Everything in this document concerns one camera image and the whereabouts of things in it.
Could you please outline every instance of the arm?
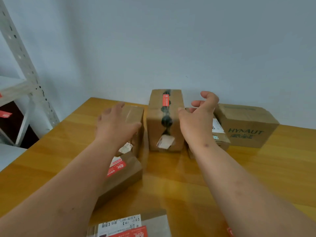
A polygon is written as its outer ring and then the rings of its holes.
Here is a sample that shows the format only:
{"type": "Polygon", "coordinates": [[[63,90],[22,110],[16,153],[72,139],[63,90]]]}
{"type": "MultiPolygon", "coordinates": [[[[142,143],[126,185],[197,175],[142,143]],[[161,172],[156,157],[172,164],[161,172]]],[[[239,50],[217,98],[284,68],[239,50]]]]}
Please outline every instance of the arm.
{"type": "Polygon", "coordinates": [[[0,219],[1,236],[83,236],[116,151],[141,123],[120,117],[124,103],[98,118],[95,140],[67,167],[0,219]]]}
{"type": "Polygon", "coordinates": [[[290,203],[267,191],[215,143],[212,119],[218,97],[201,92],[191,113],[179,110],[181,131],[205,182],[235,236],[312,236],[316,223],[290,203]]]}

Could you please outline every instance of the person's right arm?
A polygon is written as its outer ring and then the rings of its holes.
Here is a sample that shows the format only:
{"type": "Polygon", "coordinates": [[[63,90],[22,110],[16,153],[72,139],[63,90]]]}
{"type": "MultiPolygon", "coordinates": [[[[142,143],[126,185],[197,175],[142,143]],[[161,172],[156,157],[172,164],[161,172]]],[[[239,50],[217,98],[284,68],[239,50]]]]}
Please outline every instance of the person's right arm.
{"type": "Polygon", "coordinates": [[[316,223],[290,203],[269,192],[212,137],[218,97],[201,92],[191,113],[179,110],[181,131],[194,153],[205,182],[235,236],[314,236],[316,223]]]}

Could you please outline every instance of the wood grain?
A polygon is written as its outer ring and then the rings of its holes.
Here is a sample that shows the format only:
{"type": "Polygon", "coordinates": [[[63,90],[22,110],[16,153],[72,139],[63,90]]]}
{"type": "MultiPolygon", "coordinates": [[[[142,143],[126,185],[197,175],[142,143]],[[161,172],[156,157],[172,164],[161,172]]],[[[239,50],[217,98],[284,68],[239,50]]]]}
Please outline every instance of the wood grain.
{"type": "MultiPolygon", "coordinates": [[[[0,216],[45,184],[94,138],[95,121],[116,101],[90,98],[0,172],[0,216]]],[[[316,220],[316,130],[277,128],[261,149],[231,146],[228,153],[275,194],[316,220]]],[[[195,160],[141,148],[143,180],[95,211],[90,224],[165,208],[173,236],[228,236],[227,223],[195,160]]]]}

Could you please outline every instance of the person's left arm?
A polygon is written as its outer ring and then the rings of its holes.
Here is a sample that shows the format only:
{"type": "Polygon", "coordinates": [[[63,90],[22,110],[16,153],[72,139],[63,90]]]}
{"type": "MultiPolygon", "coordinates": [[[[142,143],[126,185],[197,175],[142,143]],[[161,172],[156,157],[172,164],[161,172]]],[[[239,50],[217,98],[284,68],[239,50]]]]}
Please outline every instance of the person's left arm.
{"type": "Polygon", "coordinates": [[[83,236],[117,150],[141,123],[121,118],[124,103],[98,118],[95,140],[67,167],[0,218],[1,236],[83,236]]]}

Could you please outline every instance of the forearm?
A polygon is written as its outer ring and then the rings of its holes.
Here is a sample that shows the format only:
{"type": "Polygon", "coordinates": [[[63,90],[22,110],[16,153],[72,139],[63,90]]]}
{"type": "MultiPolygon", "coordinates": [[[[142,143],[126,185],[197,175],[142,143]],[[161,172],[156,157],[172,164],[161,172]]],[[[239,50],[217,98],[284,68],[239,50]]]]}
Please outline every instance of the forearm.
{"type": "Polygon", "coordinates": [[[0,219],[3,236],[82,236],[116,148],[93,142],[0,219]]]}
{"type": "Polygon", "coordinates": [[[214,141],[190,146],[235,236],[309,236],[316,224],[266,190],[214,141]]]}

